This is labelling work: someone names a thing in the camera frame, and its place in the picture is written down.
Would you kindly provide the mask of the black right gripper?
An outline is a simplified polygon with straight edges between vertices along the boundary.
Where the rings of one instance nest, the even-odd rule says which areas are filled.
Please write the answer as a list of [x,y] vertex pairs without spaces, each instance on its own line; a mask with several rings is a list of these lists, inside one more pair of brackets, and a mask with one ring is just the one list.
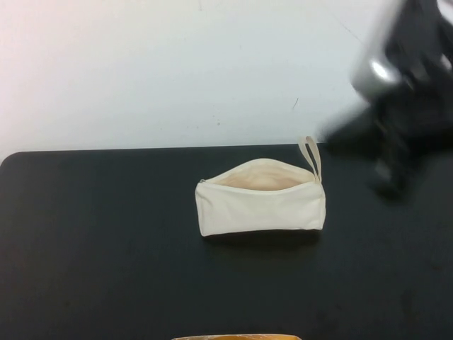
[[372,189],[384,200],[402,200],[411,166],[452,149],[452,82],[399,84],[367,102],[364,115],[330,126],[323,139],[333,152],[376,158]]

